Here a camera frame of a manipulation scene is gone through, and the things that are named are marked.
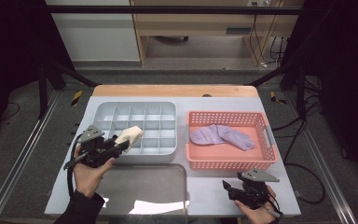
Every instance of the wooden table edge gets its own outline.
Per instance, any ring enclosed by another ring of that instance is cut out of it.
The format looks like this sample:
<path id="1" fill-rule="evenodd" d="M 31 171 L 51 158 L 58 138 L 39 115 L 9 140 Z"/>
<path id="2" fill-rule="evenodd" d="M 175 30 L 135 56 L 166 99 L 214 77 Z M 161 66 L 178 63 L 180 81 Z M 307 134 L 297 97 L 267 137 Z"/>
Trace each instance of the wooden table edge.
<path id="1" fill-rule="evenodd" d="M 258 97 L 253 86 L 237 85 L 99 85 L 92 96 Z"/>

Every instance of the lavender cloth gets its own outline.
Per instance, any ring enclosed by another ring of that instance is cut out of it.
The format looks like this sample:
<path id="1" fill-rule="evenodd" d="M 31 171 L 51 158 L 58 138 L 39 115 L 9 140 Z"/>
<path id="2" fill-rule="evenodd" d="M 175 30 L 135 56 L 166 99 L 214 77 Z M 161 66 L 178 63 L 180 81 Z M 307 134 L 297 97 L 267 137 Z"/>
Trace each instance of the lavender cloth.
<path id="1" fill-rule="evenodd" d="M 225 125 L 216 125 L 219 136 L 231 143 L 232 145 L 242 149 L 249 150 L 255 147 L 255 142 L 248 134 L 242 133 L 235 129 L 231 129 Z"/>
<path id="2" fill-rule="evenodd" d="M 226 141 L 219 136 L 216 125 L 198 128 L 190 133 L 190 140 L 195 144 L 210 145 L 223 144 Z"/>
<path id="3" fill-rule="evenodd" d="M 225 125 L 212 124 L 198 128 L 190 133 L 190 140 L 199 145 L 230 143 L 242 150 L 249 150 L 255 147 L 255 142 L 252 141 L 248 134 Z"/>

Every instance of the pink plastic basket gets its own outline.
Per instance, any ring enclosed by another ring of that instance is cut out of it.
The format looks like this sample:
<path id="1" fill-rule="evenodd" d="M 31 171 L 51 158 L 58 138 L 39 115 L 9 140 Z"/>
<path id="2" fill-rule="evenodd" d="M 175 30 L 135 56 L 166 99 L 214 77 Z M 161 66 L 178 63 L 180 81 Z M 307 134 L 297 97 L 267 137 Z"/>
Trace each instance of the pink plastic basket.
<path id="1" fill-rule="evenodd" d="M 212 124 L 227 125 L 248 134 L 255 147 L 243 151 L 230 143 L 201 146 L 186 143 L 186 156 L 193 170 L 250 170 L 255 167 L 266 170 L 278 161 L 278 149 L 265 114 L 258 112 L 189 111 L 188 131 Z"/>

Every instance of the hand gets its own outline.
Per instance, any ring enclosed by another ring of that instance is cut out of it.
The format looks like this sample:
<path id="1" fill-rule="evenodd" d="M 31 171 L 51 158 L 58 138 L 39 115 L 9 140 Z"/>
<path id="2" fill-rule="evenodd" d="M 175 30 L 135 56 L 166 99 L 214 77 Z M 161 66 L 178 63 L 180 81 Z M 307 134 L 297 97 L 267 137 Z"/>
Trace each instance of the hand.
<path id="1" fill-rule="evenodd" d="M 74 156 L 78 157 L 80 146 L 75 149 Z M 98 168 L 91 168 L 78 162 L 74 167 L 76 190 L 88 198 L 94 196 L 95 190 L 100 186 L 103 174 L 112 167 L 115 158 L 109 159 L 104 165 Z"/>
<path id="2" fill-rule="evenodd" d="M 269 200 L 274 202 L 276 194 L 270 186 L 267 186 L 269 194 Z M 275 217 L 269 213 L 267 209 L 274 211 L 274 208 L 270 203 L 265 203 L 264 207 L 257 208 L 255 210 L 250 209 L 240 201 L 235 200 L 234 203 L 237 207 L 248 217 L 252 224 L 267 224 L 275 220 Z"/>

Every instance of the black sleeve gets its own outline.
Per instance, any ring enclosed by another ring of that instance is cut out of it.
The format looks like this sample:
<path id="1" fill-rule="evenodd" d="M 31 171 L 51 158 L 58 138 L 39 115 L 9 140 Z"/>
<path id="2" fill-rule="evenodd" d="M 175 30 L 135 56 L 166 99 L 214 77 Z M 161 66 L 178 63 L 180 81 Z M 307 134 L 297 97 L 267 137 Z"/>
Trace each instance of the black sleeve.
<path id="1" fill-rule="evenodd" d="M 75 190 L 65 212 L 54 224 L 94 224 L 103 204 L 104 199 L 97 193 L 90 199 Z"/>
<path id="2" fill-rule="evenodd" d="M 279 219 L 275 218 L 275 220 L 271 221 L 269 224 L 278 224 L 279 223 Z"/>

